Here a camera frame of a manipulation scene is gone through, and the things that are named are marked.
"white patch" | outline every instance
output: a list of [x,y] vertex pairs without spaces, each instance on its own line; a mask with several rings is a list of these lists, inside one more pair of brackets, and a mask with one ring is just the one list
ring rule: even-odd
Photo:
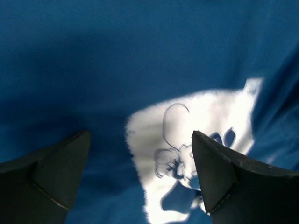
[[186,221],[204,204],[191,150],[194,130],[242,154],[253,145],[251,113],[262,79],[236,91],[201,91],[134,113],[127,143],[145,192],[144,211],[152,224]]

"blue fabric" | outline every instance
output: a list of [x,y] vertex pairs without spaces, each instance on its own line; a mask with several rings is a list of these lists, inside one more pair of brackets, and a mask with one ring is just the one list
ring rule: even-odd
[[[88,128],[67,223],[143,224],[127,117],[263,77],[249,155],[299,169],[298,9],[296,0],[0,0],[0,161]],[[187,223],[210,221],[194,210]]]

